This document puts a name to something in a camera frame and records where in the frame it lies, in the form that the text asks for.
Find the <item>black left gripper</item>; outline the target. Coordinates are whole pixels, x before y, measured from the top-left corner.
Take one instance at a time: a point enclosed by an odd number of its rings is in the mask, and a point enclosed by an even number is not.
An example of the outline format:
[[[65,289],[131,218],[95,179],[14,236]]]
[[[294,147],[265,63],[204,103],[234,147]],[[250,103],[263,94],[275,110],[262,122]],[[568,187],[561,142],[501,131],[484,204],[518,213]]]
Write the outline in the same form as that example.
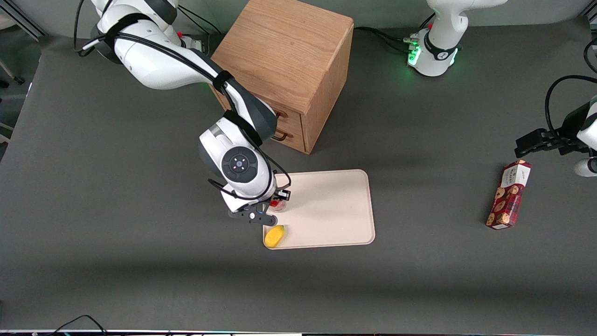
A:
[[[560,155],[571,152],[591,155],[591,104],[584,104],[570,112],[556,133],[558,138],[554,140],[552,132],[538,128],[518,138],[514,149],[516,158],[552,150],[557,150]]]

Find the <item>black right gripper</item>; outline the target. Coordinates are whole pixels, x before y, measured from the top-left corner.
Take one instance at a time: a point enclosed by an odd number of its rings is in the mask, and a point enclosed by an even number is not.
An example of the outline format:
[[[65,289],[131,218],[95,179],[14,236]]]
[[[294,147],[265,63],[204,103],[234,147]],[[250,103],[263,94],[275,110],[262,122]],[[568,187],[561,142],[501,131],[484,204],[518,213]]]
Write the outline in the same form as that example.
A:
[[[291,195],[292,192],[289,189],[276,188],[268,197],[263,196],[262,202],[269,206],[278,206],[279,201],[288,201]]]

